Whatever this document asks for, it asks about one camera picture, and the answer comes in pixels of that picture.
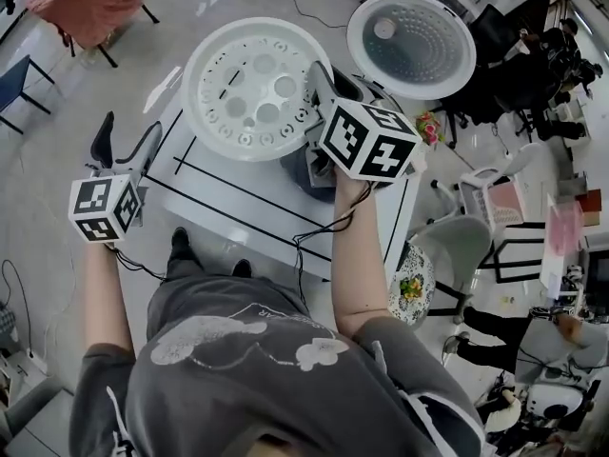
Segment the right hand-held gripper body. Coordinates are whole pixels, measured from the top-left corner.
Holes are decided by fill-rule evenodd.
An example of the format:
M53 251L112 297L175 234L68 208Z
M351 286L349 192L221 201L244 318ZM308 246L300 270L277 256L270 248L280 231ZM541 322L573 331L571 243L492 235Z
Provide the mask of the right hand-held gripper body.
M424 142L403 114L342 97L312 104L320 121L306 131L304 153L310 185L331 188L334 168L347 177L391 184L416 172L412 161Z

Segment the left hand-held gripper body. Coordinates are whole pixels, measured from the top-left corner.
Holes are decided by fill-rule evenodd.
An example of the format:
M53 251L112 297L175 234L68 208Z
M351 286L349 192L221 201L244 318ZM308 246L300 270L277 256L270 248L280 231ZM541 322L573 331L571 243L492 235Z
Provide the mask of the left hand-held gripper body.
M85 242L122 242L143 225L147 188L140 182L151 163L129 161L112 169L86 165L89 177L73 181L69 196L69 220Z

